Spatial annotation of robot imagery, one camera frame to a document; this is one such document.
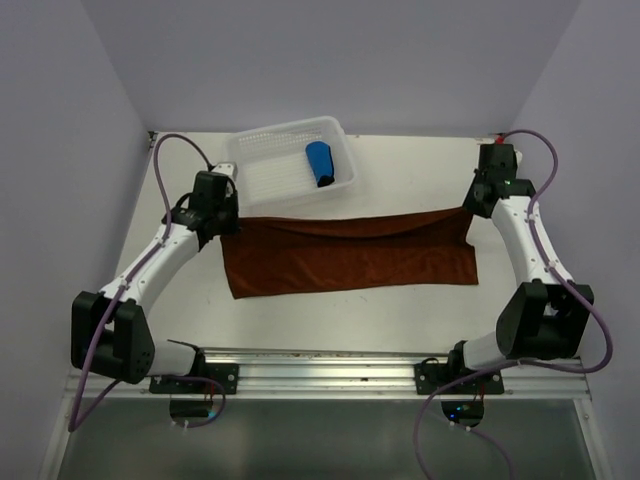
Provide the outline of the brown towel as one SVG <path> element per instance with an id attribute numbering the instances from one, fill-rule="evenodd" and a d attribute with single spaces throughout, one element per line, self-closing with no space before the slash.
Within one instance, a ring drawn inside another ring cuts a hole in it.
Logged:
<path id="1" fill-rule="evenodd" d="M 252 217 L 221 239 L 234 298 L 414 284 L 474 286 L 472 216 L 461 207 L 420 213 L 302 220 Z"/>

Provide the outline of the white plastic basket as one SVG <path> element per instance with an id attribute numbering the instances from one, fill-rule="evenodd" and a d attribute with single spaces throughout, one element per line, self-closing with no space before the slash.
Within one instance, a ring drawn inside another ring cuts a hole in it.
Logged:
<path id="1" fill-rule="evenodd" d="M 318 188 L 305 148 L 315 141 L 330 145 L 335 181 Z M 337 197 L 358 179 L 355 157 L 337 119 L 314 117 L 229 135 L 224 160 L 238 167 L 236 186 L 245 214 Z"/>

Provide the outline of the blue and grey towel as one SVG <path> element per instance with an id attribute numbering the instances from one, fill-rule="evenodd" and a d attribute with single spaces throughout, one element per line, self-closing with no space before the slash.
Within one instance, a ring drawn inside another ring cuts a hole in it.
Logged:
<path id="1" fill-rule="evenodd" d="M 335 169 L 330 145 L 322 141 L 311 142 L 306 146 L 305 154 L 316 186 L 331 185 L 335 181 Z"/>

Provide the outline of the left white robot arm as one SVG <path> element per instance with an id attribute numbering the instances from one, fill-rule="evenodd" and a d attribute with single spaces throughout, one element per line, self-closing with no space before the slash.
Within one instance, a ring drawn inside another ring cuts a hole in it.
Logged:
<path id="1" fill-rule="evenodd" d="M 81 292 L 71 309 L 71 363 L 129 384 L 146 377 L 172 376 L 185 392 L 201 390 L 208 379 L 199 348 L 176 340 L 155 340 L 148 316 L 178 271 L 213 238 L 238 230 L 236 166 L 222 163 L 200 171 L 188 204 L 171 211 L 151 243 L 97 293 Z"/>

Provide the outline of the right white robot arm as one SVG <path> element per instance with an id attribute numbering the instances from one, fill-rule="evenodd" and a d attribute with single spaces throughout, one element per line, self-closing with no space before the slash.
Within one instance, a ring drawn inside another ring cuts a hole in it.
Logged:
<path id="1" fill-rule="evenodd" d="M 550 361 L 577 353 L 593 303 L 590 286 L 576 284 L 559 260 L 542 223 L 536 190 L 517 177 L 518 161 L 509 144 L 480 146 L 478 166 L 463 208 L 489 219 L 506 247 L 517 288 L 495 330 L 460 341 L 449 352 L 445 379 L 451 389 L 468 392 L 481 370 L 506 360 Z"/>

